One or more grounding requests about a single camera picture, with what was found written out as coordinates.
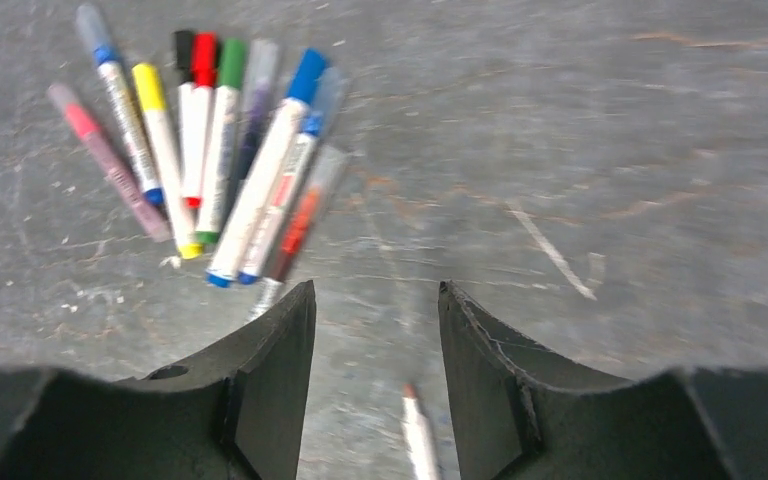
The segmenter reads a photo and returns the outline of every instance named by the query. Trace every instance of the blue marker cap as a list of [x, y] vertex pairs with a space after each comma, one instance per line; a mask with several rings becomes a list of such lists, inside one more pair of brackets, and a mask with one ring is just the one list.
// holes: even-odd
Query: blue marker cap
[[212, 273], [207, 274], [207, 283], [216, 285], [219, 288], [228, 288], [231, 286], [231, 280], [213, 275]]
[[328, 60], [324, 55], [312, 48], [305, 50], [299, 62], [299, 68], [296, 70], [296, 76], [293, 77], [290, 88], [287, 89], [287, 98], [295, 98], [310, 105], [316, 94], [319, 77], [322, 76], [326, 67], [328, 67]]
[[84, 42], [84, 48], [93, 56], [96, 65], [119, 61], [119, 55], [116, 53], [110, 32], [107, 31], [98, 7], [89, 3], [78, 7], [78, 18], [75, 24], [78, 35]]
[[240, 272], [239, 276], [237, 276], [237, 280], [239, 280], [243, 285], [254, 285], [258, 280], [260, 280], [260, 277], [255, 275], [246, 275], [245, 273]]
[[310, 105], [310, 113], [302, 124], [302, 131], [314, 137], [324, 137], [328, 127], [334, 123], [334, 117], [340, 111], [340, 105], [346, 98], [349, 81], [337, 67], [325, 70], [319, 79], [319, 88]]
[[152, 188], [151, 190], [146, 190], [144, 193], [146, 200], [148, 200], [148, 203], [154, 205], [154, 206], [160, 206], [163, 205], [163, 190], [160, 188]]

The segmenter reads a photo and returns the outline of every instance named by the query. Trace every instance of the marker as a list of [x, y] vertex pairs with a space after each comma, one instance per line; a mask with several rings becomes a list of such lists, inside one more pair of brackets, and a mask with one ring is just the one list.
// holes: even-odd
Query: marker
[[113, 151], [98, 123], [81, 106], [75, 92], [62, 83], [55, 83], [48, 88], [48, 98], [72, 127], [78, 139], [90, 151], [125, 204], [131, 207], [134, 217], [146, 234], [155, 242], [165, 242], [172, 238], [166, 220], [140, 194], [128, 166]]
[[346, 96], [347, 86], [348, 81], [336, 67], [325, 70], [319, 79], [319, 89], [305, 119], [302, 133], [296, 136], [295, 143], [287, 153], [278, 188], [272, 195], [254, 240], [246, 252], [243, 269], [238, 276], [243, 285], [255, 283], [269, 260], [272, 245], [290, 213], [288, 210], [302, 185], [319, 139], [326, 135], [334, 117], [337, 116], [340, 104]]
[[328, 204], [337, 191], [337, 185], [348, 163], [349, 156], [331, 145], [323, 145], [320, 149], [319, 161], [313, 167], [304, 192], [299, 197], [281, 248], [275, 250], [268, 268], [269, 273], [263, 282], [263, 291], [249, 313], [249, 321], [263, 315], [278, 301], [278, 295], [287, 281], [297, 254], [304, 246], [311, 229], [328, 211]]
[[98, 74], [104, 80], [104, 88], [113, 104], [113, 112], [122, 132], [131, 166], [139, 180], [140, 190], [149, 203], [162, 205], [163, 190], [154, 172], [151, 151], [134, 107], [130, 88], [125, 81], [119, 53], [113, 46], [101, 12], [94, 5], [88, 3], [81, 5], [78, 7], [76, 25], [84, 47], [92, 54]]
[[166, 211], [172, 223], [175, 245], [181, 258], [189, 260], [198, 257], [201, 255], [201, 245], [195, 241], [193, 217], [181, 197], [178, 151], [175, 148], [172, 128], [169, 126], [160, 77], [157, 75], [157, 69], [148, 63], [138, 64], [131, 72], [134, 75], [134, 83], [137, 84], [137, 96], [143, 109], [154, 158], [157, 159], [160, 180], [166, 190]]
[[187, 139], [182, 148], [184, 155], [184, 198], [187, 206], [201, 205], [204, 180], [204, 155], [207, 150], [207, 130], [210, 107], [213, 103], [213, 85], [216, 83], [216, 35], [199, 33], [193, 41], [192, 72], [195, 88], [190, 103], [192, 115], [187, 127]]
[[[193, 30], [178, 30], [172, 34], [172, 43], [175, 47], [175, 70], [178, 70], [178, 143], [180, 152], [185, 154], [189, 149], [189, 133], [193, 130], [193, 90], [196, 88], [193, 75], [193, 43], [195, 32]], [[184, 159], [184, 175], [186, 176], [187, 160]]]
[[413, 385], [404, 386], [402, 403], [405, 409], [402, 432], [405, 435], [414, 475], [417, 480], [440, 480], [431, 425], [419, 409], [419, 399]]
[[243, 130], [246, 132], [240, 146], [239, 158], [231, 164], [228, 177], [228, 195], [225, 211], [222, 213], [222, 225], [228, 223], [234, 202], [240, 194], [246, 175], [254, 161], [263, 132], [269, 120], [272, 106], [272, 90], [278, 75], [281, 60], [281, 48], [277, 43], [257, 39], [252, 42], [249, 64], [246, 67], [246, 79], [243, 82], [242, 113]]
[[216, 243], [222, 231], [228, 176], [236, 153], [237, 100], [240, 98], [245, 61], [246, 47], [243, 42], [229, 38], [222, 47], [219, 86], [204, 161], [202, 204], [196, 223], [196, 238], [202, 244]]
[[207, 270], [207, 281], [227, 288], [237, 275], [237, 267], [246, 252], [254, 229], [263, 217], [270, 193], [293, 138], [299, 133], [302, 119], [316, 93], [317, 82], [325, 71], [327, 60], [321, 53], [308, 49], [299, 62], [296, 76], [281, 101], [275, 118], [261, 145], [243, 191], [225, 226], [225, 233]]

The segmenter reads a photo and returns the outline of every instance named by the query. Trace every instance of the purple marker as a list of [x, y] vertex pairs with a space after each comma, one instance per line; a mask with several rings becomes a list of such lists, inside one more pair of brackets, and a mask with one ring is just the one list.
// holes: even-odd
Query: purple marker
[[148, 236], [155, 242], [165, 242], [172, 238], [166, 220], [140, 194], [134, 176], [110, 147], [98, 123], [80, 104], [75, 92], [62, 83], [55, 83], [48, 89], [48, 98], [107, 174], [107, 179], [116, 187], [122, 200], [131, 207]]
[[280, 47], [273, 41], [257, 39], [251, 44], [249, 65], [246, 67], [246, 78], [243, 82], [242, 111], [246, 121], [246, 134], [240, 147], [240, 155], [237, 161], [233, 162], [228, 177], [228, 196], [222, 215], [223, 226], [231, 216], [231, 210], [234, 209], [234, 203], [269, 125], [272, 92], [281, 60], [280, 54]]

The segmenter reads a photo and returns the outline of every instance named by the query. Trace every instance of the red marker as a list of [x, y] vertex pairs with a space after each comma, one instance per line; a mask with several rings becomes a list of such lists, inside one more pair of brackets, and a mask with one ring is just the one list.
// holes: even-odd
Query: red marker
[[207, 132], [210, 109], [213, 105], [213, 87], [216, 85], [216, 57], [218, 45], [212, 32], [199, 33], [193, 42], [192, 72], [195, 88], [189, 105], [189, 128], [182, 136], [184, 199], [190, 208], [201, 205], [204, 156], [207, 153]]

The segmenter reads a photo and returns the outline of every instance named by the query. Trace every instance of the green marker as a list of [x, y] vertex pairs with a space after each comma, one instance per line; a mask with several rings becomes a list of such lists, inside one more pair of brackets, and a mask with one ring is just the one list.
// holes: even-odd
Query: green marker
[[228, 190], [228, 177], [236, 151], [237, 101], [243, 83], [246, 64], [246, 47], [240, 40], [229, 38], [222, 45], [219, 60], [219, 81], [216, 87], [216, 103], [213, 122], [208, 136], [207, 155], [204, 161], [202, 203], [196, 223], [199, 243], [216, 243], [222, 231], [222, 214]]

